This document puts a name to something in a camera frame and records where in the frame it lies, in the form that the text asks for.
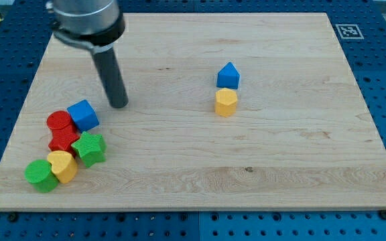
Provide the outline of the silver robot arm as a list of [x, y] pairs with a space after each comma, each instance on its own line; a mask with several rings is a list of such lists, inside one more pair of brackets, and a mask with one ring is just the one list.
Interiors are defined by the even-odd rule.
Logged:
[[125, 31], [123, 10], [117, 0], [51, 0], [53, 35], [62, 43], [92, 54], [110, 50]]

